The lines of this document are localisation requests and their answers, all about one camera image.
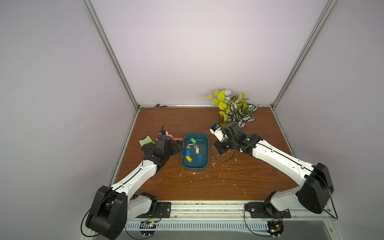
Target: white wall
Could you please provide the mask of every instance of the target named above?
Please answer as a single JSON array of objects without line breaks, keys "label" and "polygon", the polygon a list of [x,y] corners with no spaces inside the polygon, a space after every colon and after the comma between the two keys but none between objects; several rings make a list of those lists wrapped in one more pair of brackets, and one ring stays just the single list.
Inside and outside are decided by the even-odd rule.
[{"label": "white wall", "polygon": [[82,1],[1,1],[0,33],[0,239],[78,239],[134,109]]},{"label": "white wall", "polygon": [[277,107],[298,156],[328,166],[348,240],[382,239],[383,13],[340,0]]},{"label": "white wall", "polygon": [[272,103],[327,0],[92,0],[139,104]]}]

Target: key tag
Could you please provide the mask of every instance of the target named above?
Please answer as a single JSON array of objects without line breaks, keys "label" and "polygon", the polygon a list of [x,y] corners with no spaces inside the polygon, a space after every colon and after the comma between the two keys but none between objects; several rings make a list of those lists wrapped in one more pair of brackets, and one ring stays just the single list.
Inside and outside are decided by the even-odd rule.
[{"label": "key tag", "polygon": [[192,158],[190,156],[185,156],[185,158],[188,160],[188,162],[192,162]]},{"label": "key tag", "polygon": [[196,157],[197,157],[197,160],[199,161],[199,162],[201,162],[201,155],[199,154],[199,155],[196,155]]}]

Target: aluminum frame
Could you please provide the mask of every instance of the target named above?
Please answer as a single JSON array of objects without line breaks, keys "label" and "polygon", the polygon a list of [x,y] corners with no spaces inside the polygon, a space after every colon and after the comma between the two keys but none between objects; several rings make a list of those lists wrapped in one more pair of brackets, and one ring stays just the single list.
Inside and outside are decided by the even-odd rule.
[{"label": "aluminum frame", "polygon": [[120,66],[120,64],[116,58],[116,55],[115,55],[115,53],[112,49],[112,46],[111,46],[111,44],[107,38],[107,35],[105,34],[103,26],[101,25],[100,19],[96,14],[96,11],[93,7],[91,0],[83,0],[83,3],[84,3],[85,10],[87,11],[89,18],[92,20],[92,23],[96,29],[96,32],[99,35],[101,43],[105,47],[105,49],[106,49],[106,51],[107,51],[107,53],[108,53],[108,55],[112,61],[112,64],[115,67],[115,69],[119,75],[119,78],[120,78],[120,80],[121,80],[121,82],[125,88],[125,91],[127,92],[128,96],[129,96],[129,99],[131,100],[135,110],[137,110],[139,108],[139,105],[137,104],[137,101],[136,101],[136,99],[132,93],[132,90],[129,87],[127,78],[125,77],[124,72],[121,69],[121,66]]},{"label": "aluminum frame", "polygon": [[[259,107],[271,107],[268,103],[254,103],[254,105],[260,105]],[[214,108],[217,107],[215,104],[141,104],[139,108]]]},{"label": "aluminum frame", "polygon": [[135,123],[136,123],[136,120],[137,120],[137,116],[139,115],[139,112],[140,112],[140,109],[136,110],[135,113],[133,114],[131,123],[129,124],[127,133],[125,135],[123,144],[122,144],[121,149],[120,149],[119,157],[117,158],[116,163],[115,163],[115,165],[113,167],[111,176],[109,177],[108,185],[114,184],[116,179],[117,179],[117,177],[118,177],[119,170],[120,170],[120,167],[121,167],[121,164],[122,164],[122,160],[124,159],[125,151],[127,149],[129,140],[131,138],[133,128],[135,127]]},{"label": "aluminum frame", "polygon": [[292,80],[294,79],[296,73],[300,69],[303,62],[305,61],[305,58],[307,58],[308,53],[311,51],[313,44],[315,43],[317,37],[319,36],[325,23],[327,22],[328,17],[332,13],[334,6],[336,5],[337,1],[338,0],[329,0],[327,5],[325,6],[319,20],[317,21],[317,23],[316,23],[314,29],[312,30],[307,42],[305,43],[303,49],[300,52],[299,57],[297,58],[295,64],[293,65],[293,68],[291,69],[287,79],[285,80],[285,83],[284,83],[282,89],[280,90],[276,99],[271,104],[273,109],[275,109],[277,107],[277,105],[281,101],[283,95],[285,94],[286,90],[288,89],[289,85],[291,84]]}]

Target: black cable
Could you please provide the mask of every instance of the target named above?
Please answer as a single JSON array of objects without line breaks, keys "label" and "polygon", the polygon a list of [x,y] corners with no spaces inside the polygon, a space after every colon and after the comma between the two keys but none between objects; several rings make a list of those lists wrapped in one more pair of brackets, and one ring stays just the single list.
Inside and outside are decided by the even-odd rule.
[{"label": "black cable", "polygon": [[283,216],[281,216],[281,219],[283,219],[283,217],[285,216],[285,214],[287,214],[287,212],[288,212],[288,209],[285,210],[285,213]]},{"label": "black cable", "polygon": [[153,234],[152,234],[151,236],[149,236],[149,237],[147,237],[147,238],[134,238],[134,237],[132,237],[132,236],[127,232],[127,228],[125,228],[125,226],[124,226],[124,229],[125,229],[125,232],[128,234],[128,236],[130,236],[131,238],[136,239],[136,240],[149,239],[149,238],[151,238],[151,237],[153,236]]},{"label": "black cable", "polygon": [[325,184],[325,186],[327,187],[328,194],[329,194],[329,198],[331,199],[332,207],[333,207],[333,210],[334,210],[334,212],[335,212],[336,217],[335,217],[334,215],[332,215],[331,213],[329,213],[327,210],[324,209],[324,211],[325,211],[326,213],[328,213],[328,214],[329,214],[331,217],[333,217],[334,219],[338,220],[338,219],[339,219],[339,216],[337,215],[335,205],[333,204],[333,199],[332,199],[332,196],[331,196],[331,192],[329,191],[329,187],[328,187],[327,183],[325,183],[325,181],[324,181],[319,175],[317,175],[317,176],[320,178],[320,180],[321,180],[321,181]]},{"label": "black cable", "polygon": [[[122,185],[118,186],[116,189],[114,189],[113,191],[116,191],[118,190],[119,188],[121,188],[124,184],[126,184],[129,180],[131,180],[136,174],[138,174],[140,172],[141,169],[139,169],[130,179],[128,179],[125,183],[123,183]],[[81,231],[81,234],[84,236],[84,237],[96,237],[96,236],[99,236],[100,234],[96,234],[96,235],[92,235],[92,236],[89,236],[89,235],[85,235],[85,233],[83,232],[83,222],[84,222],[84,219],[85,217],[87,216],[87,214],[91,211],[91,209],[96,206],[99,202],[101,201],[104,201],[107,197],[109,197],[113,191],[111,191],[110,193],[108,193],[106,196],[104,196],[102,199],[98,200],[97,203],[93,204],[89,210],[85,213],[83,219],[81,220],[81,223],[80,223],[80,231]]]},{"label": "black cable", "polygon": [[272,235],[265,236],[265,235],[259,235],[259,234],[254,233],[254,232],[248,227],[247,222],[245,221],[245,210],[244,210],[244,223],[245,223],[246,227],[248,228],[248,230],[249,230],[251,233],[253,233],[253,234],[257,235],[257,236],[260,236],[260,237],[271,237],[271,236],[272,236]]},{"label": "black cable", "polygon": [[[256,143],[256,144],[260,144],[260,145],[262,145],[262,146],[264,146],[264,147],[266,147],[266,148],[272,150],[271,148],[265,146],[264,144],[261,144],[261,143]],[[306,170],[310,171],[311,173],[313,172],[313,171],[309,170],[308,168],[303,167],[301,164],[295,162],[293,159],[290,159],[289,157],[287,157],[287,156],[285,156],[285,155],[283,155],[283,154],[281,154],[281,153],[279,153],[279,152],[276,152],[276,151],[274,151],[274,152],[275,152],[275,153],[278,153],[278,154],[280,154],[280,155],[282,155],[283,157],[286,157],[287,159],[289,159],[289,160],[291,160],[292,162],[296,163],[296,164],[299,165],[300,167],[305,168]],[[331,199],[332,207],[333,207],[333,210],[334,210],[334,212],[335,212],[336,217],[333,216],[331,213],[329,213],[327,210],[324,209],[324,211],[325,211],[326,213],[328,213],[328,214],[329,214],[331,217],[333,217],[334,219],[336,219],[336,220],[339,219],[339,216],[337,215],[337,212],[336,212],[335,205],[334,205],[334,203],[333,203],[333,199],[332,199],[331,191],[329,190],[328,184],[327,184],[327,183],[323,180],[323,178],[320,177],[318,174],[316,174],[315,172],[314,172],[314,174],[315,174],[316,176],[318,176],[318,178],[319,178],[319,179],[324,183],[324,185],[327,187],[328,194],[329,194],[329,198]]]},{"label": "black cable", "polygon": [[[163,216],[163,211],[162,211],[161,209],[158,209],[158,210],[160,210],[160,212],[161,212],[161,214],[160,214],[160,219],[159,219],[158,221],[155,221],[155,223],[156,223],[156,222],[159,222],[159,221],[162,219],[162,216]],[[157,213],[157,211],[155,212],[155,214],[154,214],[150,219],[145,220],[144,222],[151,220],[151,219],[156,215],[156,213]],[[147,238],[134,238],[134,237],[132,237],[132,236],[128,233],[127,228],[125,227],[125,225],[124,225],[124,229],[125,229],[125,232],[128,234],[128,236],[130,236],[131,238],[136,239],[136,240],[143,240],[143,239],[145,240],[145,239],[149,239],[149,238],[151,238],[151,237],[153,236],[153,234],[152,234],[151,236],[149,236],[149,237],[147,237]]]},{"label": "black cable", "polygon": [[216,158],[216,156],[215,156],[215,151],[216,151],[216,148],[214,149],[214,158],[218,161],[218,162],[228,162],[229,160],[231,160],[232,158],[233,158],[233,156],[235,155],[235,153],[237,152],[237,150],[235,150],[235,152],[232,154],[232,156],[231,156],[231,158],[230,159],[228,159],[228,160],[225,160],[225,161],[220,161],[220,160],[218,160],[217,158]]},{"label": "black cable", "polygon": [[283,221],[282,221],[281,219],[279,219],[279,218],[274,218],[274,219],[272,219],[272,222],[273,222],[275,219],[277,219],[277,220],[279,220],[281,223],[283,223]]}]

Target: green cloth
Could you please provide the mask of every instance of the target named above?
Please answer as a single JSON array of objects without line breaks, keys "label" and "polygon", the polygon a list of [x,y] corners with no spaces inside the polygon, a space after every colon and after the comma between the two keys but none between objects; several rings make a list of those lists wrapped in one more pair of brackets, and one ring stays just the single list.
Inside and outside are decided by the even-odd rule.
[{"label": "green cloth", "polygon": [[150,143],[150,142],[152,142],[153,144],[156,144],[154,141],[152,141],[151,137],[148,136],[148,135],[144,139],[139,140],[139,143],[140,143],[141,146],[143,146],[143,145],[145,145],[147,143]]}]

